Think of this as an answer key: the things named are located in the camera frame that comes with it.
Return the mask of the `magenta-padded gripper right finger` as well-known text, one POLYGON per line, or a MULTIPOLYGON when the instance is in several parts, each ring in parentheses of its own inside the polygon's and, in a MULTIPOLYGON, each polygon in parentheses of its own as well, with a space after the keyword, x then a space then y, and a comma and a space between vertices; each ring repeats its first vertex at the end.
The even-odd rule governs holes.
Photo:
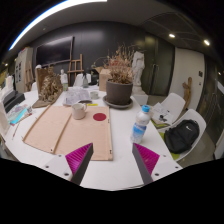
POLYGON ((144 185, 182 169, 182 167, 169 156, 159 155, 136 143, 133 144, 132 153, 144 185))

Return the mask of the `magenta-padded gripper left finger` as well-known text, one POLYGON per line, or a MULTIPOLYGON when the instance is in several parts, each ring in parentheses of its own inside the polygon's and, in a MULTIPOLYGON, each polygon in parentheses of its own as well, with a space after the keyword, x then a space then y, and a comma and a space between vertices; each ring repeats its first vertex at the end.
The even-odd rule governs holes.
POLYGON ((93 155, 93 144, 84 145, 67 155, 55 155, 42 169, 76 185, 82 182, 93 155))

